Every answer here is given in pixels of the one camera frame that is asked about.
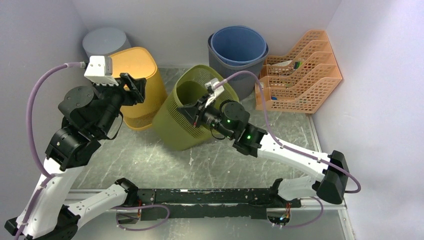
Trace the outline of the olive green mesh basket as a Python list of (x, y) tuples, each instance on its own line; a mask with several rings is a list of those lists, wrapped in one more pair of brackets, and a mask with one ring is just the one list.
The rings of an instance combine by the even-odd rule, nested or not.
[(177, 108), (196, 103), (207, 93), (205, 84), (214, 78), (223, 80), (213, 68), (196, 65), (175, 83), (152, 121), (154, 131), (167, 147), (174, 151), (183, 151), (212, 138), (208, 127), (195, 128), (177, 111)]

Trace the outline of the light grey plastic bucket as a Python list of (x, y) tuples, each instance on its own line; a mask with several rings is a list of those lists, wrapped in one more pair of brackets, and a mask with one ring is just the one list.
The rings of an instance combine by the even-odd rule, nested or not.
[(100, 27), (87, 33), (82, 47), (91, 56), (109, 56), (132, 47), (126, 33), (114, 27)]

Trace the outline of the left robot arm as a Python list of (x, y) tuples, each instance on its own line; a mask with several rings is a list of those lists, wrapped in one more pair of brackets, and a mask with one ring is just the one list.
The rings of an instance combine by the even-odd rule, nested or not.
[(121, 73), (115, 84), (78, 86), (59, 104), (62, 127), (51, 138), (41, 176), (28, 205), (20, 216), (6, 221), (5, 229), (15, 238), (26, 240), (70, 240), (93, 218), (114, 207), (132, 208), (139, 202), (138, 188), (126, 178), (107, 190), (81, 202), (66, 205), (66, 196), (108, 138), (122, 106), (141, 104), (146, 98), (145, 78)]

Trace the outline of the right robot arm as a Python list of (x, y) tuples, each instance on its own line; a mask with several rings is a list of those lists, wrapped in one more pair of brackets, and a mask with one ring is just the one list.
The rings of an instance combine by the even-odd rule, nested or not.
[(177, 112), (194, 127), (208, 127), (232, 140), (233, 148), (245, 156), (282, 162), (303, 172), (305, 177), (275, 181), (269, 197), (275, 207), (303, 197), (318, 197), (335, 205), (343, 202), (349, 172), (343, 153), (312, 151), (273, 138), (270, 132), (249, 123), (250, 113), (233, 100), (215, 108), (206, 105), (203, 96), (194, 104), (179, 106)]

